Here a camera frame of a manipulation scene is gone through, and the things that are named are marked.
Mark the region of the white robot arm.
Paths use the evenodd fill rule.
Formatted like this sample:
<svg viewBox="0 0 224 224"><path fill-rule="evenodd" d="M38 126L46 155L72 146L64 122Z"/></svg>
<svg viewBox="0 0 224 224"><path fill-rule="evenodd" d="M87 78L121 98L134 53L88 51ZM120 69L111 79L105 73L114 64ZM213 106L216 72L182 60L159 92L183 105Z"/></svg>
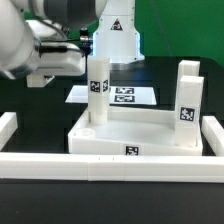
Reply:
<svg viewBox="0 0 224 224"><path fill-rule="evenodd" d="M135 0L0 0L0 79L83 75L86 57L66 32L94 22L93 57L142 61L134 19Z"/></svg>

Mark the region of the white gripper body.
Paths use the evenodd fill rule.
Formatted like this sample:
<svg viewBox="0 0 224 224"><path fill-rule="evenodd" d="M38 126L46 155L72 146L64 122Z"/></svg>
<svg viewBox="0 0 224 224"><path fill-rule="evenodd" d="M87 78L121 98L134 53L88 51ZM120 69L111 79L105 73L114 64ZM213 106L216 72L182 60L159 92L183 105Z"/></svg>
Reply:
<svg viewBox="0 0 224 224"><path fill-rule="evenodd" d="M86 70L85 53L71 43L46 42L41 48L41 62L30 75L81 76Z"/></svg>

